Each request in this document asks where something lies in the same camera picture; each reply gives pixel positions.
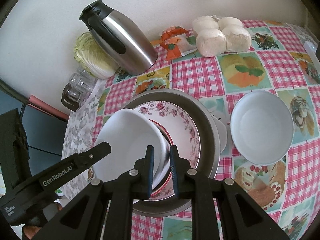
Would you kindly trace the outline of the left hand with glove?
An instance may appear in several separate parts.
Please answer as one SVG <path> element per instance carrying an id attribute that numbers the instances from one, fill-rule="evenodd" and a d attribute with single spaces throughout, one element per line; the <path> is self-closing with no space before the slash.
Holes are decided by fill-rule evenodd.
<path id="1" fill-rule="evenodd" d="M 60 203 L 55 202 L 44 208 L 42 214 L 47 220 L 52 219 L 59 211 L 63 209 Z M 39 231 L 41 227 L 34 225 L 24 225 L 22 227 L 22 239 L 32 239 Z"/>

